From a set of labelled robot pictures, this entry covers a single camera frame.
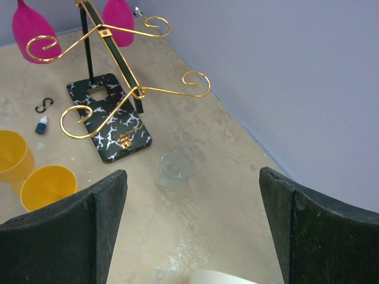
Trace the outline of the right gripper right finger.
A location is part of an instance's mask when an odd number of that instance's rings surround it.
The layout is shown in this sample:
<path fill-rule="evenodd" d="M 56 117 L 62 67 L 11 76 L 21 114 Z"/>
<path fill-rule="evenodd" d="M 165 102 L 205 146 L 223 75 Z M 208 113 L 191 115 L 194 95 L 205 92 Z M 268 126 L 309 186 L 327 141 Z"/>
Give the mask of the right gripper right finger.
<path fill-rule="evenodd" d="M 378 283 L 378 214 L 263 167 L 259 187 L 285 283 Z"/>

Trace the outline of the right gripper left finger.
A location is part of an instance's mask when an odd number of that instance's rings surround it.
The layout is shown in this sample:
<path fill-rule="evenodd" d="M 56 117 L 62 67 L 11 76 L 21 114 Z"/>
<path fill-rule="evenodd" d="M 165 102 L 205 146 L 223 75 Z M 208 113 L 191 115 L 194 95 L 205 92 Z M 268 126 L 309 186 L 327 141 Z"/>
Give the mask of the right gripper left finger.
<path fill-rule="evenodd" d="M 106 283 L 126 196 L 116 170 L 1 224 L 1 283 Z"/>

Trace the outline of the gold wine glass rack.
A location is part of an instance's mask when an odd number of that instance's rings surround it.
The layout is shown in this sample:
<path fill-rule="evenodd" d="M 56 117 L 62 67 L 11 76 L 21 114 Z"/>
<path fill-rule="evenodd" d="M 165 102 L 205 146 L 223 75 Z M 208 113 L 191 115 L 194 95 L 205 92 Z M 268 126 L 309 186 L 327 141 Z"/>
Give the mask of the gold wine glass rack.
<path fill-rule="evenodd" d="M 89 77 L 67 85 L 66 89 L 73 106 L 61 115 L 60 128 L 68 137 L 77 140 L 90 138 L 101 160 L 104 163 L 112 163 L 143 150 L 152 143 L 152 138 L 139 117 L 143 113 L 142 99 L 149 87 L 138 82 L 121 53 L 121 47 L 115 42 L 111 29 L 134 35 L 138 34 L 138 31 L 105 24 L 102 12 L 97 11 L 92 1 L 76 1 L 75 5 L 79 8 L 83 32 L 78 41 L 62 50 L 59 56 L 50 59 L 32 55 L 30 46 L 37 40 L 51 38 L 54 43 L 43 47 L 43 50 L 48 50 L 59 43 L 57 36 L 37 36 L 28 42 L 26 49 L 34 60 L 48 64 L 61 59 L 79 44 L 85 45 Z M 112 73 L 94 76 L 89 43 L 92 34 L 99 35 L 129 91 L 122 88 Z"/>

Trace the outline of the pink wine glass front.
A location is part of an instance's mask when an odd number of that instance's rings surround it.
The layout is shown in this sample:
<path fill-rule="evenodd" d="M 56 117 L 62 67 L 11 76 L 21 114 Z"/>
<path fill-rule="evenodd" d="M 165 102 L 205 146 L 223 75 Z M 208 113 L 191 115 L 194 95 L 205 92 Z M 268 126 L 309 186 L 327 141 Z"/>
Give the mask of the pink wine glass front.
<path fill-rule="evenodd" d="M 52 36 L 56 38 L 56 33 L 50 23 L 36 10 L 30 8 L 24 1 L 17 1 L 18 7 L 12 18 L 12 32 L 18 48 L 26 61 L 34 64 L 46 64 L 34 60 L 27 53 L 26 46 L 30 40 L 37 36 Z M 32 55 L 41 59 L 50 59 L 59 56 L 62 49 L 59 43 L 48 50 L 43 50 L 43 47 L 54 43 L 51 38 L 45 38 L 33 42 L 30 46 Z"/>

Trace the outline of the pink wine glass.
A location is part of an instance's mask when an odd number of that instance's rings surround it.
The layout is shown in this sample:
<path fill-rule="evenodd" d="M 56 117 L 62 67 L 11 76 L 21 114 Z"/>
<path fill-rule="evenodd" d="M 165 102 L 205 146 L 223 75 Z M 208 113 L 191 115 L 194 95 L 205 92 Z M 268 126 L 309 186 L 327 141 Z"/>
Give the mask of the pink wine glass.
<path fill-rule="evenodd" d="M 109 0 L 103 9 L 102 19 L 105 24 L 119 28 L 134 30 L 134 15 L 125 0 Z M 111 29 L 113 38 L 119 47 L 126 47 L 133 43 L 134 34 Z"/>
<path fill-rule="evenodd" d="M 18 48 L 26 61 L 34 64 L 46 64 L 34 60 L 27 53 L 26 46 L 30 40 L 37 36 L 52 36 L 56 38 L 56 33 L 50 23 L 36 10 L 30 8 L 24 1 L 17 1 L 18 7 L 12 18 L 12 32 Z M 50 59 L 59 56 L 62 49 L 59 43 L 48 50 L 43 50 L 43 47 L 54 43 L 51 38 L 45 38 L 33 42 L 30 46 L 32 55 L 41 59 Z"/>

